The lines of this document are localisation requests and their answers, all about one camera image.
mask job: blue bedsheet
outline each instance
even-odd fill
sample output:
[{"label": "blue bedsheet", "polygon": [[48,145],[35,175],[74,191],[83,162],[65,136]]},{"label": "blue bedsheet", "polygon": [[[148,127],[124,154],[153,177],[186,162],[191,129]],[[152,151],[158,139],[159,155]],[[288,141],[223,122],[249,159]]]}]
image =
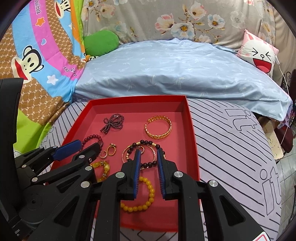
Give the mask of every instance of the blue bedsheet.
[{"label": "blue bedsheet", "polygon": [[74,98],[180,94],[222,100],[283,121],[291,98],[234,51],[189,40],[121,45],[86,64]]}]

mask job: yellow bead bracelet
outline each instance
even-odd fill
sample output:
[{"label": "yellow bead bracelet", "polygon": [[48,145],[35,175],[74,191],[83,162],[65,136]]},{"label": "yellow bead bracelet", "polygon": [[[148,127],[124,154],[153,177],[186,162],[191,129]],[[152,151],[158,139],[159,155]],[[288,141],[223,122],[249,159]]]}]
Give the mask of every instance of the yellow bead bracelet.
[{"label": "yellow bead bracelet", "polygon": [[121,202],[120,203],[120,207],[124,211],[128,211],[128,212],[132,213],[132,212],[136,212],[136,211],[147,210],[148,207],[154,202],[154,193],[155,193],[155,190],[154,190],[153,186],[151,185],[151,182],[146,177],[140,177],[139,178],[139,181],[146,183],[146,185],[147,185],[147,187],[149,189],[149,192],[150,192],[149,193],[149,199],[148,199],[148,201],[144,205],[134,206],[134,207],[128,207],[123,202]]},{"label": "yellow bead bracelet", "polygon": [[98,161],[98,162],[95,162],[95,163],[91,163],[90,166],[92,166],[93,168],[104,166],[104,173],[100,178],[97,179],[98,183],[107,179],[107,177],[109,175],[109,171],[110,171],[110,165],[109,165],[108,162],[106,162],[106,161]]}]

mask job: pink stripe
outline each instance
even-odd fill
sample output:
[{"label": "pink stripe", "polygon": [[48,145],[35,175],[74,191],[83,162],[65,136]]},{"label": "pink stripe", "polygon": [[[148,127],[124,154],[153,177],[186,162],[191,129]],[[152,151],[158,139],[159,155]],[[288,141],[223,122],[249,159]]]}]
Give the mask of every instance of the pink stripe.
[{"label": "pink stripe", "polygon": [[[39,0],[38,2],[40,5],[40,12],[38,12],[38,14],[36,13],[35,1],[31,1],[29,3],[30,17],[35,39],[43,57],[51,66],[59,70],[62,75],[69,77],[71,80],[78,79],[81,76],[83,69],[78,70],[77,65],[70,65],[68,60],[60,52],[59,47],[57,46],[50,30],[46,14],[45,0]],[[42,17],[44,17],[45,23],[43,23],[41,27],[36,26],[35,24],[37,23],[37,19]],[[41,45],[42,41],[44,41],[43,39],[46,39],[46,44]],[[74,69],[73,71],[75,71],[76,76],[74,76],[73,71],[69,71],[71,69]]]}]

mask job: gold hoop earring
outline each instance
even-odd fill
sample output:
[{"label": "gold hoop earring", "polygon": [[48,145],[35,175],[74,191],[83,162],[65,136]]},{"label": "gold hoop earring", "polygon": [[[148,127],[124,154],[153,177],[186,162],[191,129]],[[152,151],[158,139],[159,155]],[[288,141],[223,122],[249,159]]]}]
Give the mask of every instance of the gold hoop earring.
[{"label": "gold hoop earring", "polygon": [[102,158],[102,159],[106,159],[107,158],[107,156],[108,156],[108,153],[106,152],[106,151],[101,151],[101,153],[100,153],[100,155],[99,155],[99,157],[100,158]]}]

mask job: pink cat pillow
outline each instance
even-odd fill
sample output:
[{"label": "pink cat pillow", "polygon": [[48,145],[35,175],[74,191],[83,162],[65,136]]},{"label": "pink cat pillow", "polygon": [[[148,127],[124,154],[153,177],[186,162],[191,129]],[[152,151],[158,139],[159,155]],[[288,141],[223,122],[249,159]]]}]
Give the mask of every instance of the pink cat pillow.
[{"label": "pink cat pillow", "polygon": [[244,40],[237,56],[272,77],[275,56],[278,53],[279,50],[277,48],[245,29]]}]

